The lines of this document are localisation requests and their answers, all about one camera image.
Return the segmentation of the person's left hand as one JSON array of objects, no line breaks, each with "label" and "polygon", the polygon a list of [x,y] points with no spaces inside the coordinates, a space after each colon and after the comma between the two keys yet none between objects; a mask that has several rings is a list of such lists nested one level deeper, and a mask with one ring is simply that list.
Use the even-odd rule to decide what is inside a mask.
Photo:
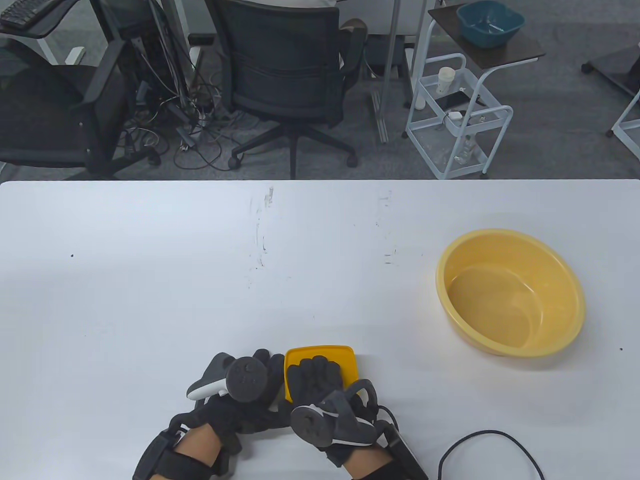
[{"label": "person's left hand", "polygon": [[288,426],[275,405],[285,383],[285,356],[258,349],[251,356],[216,354],[198,381],[187,390],[196,401],[191,411],[176,414],[170,428],[208,425],[229,455],[242,451],[240,435],[260,434]]}]

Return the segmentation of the person's right hand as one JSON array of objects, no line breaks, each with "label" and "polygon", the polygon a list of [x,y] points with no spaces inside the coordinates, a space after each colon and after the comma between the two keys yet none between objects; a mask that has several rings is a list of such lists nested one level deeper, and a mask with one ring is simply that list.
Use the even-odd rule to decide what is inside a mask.
[{"label": "person's right hand", "polygon": [[353,479],[406,478],[400,462],[378,443],[383,428],[370,381],[346,388],[341,367],[324,356],[289,366],[285,378],[291,398],[279,403],[279,413],[300,439]]}]

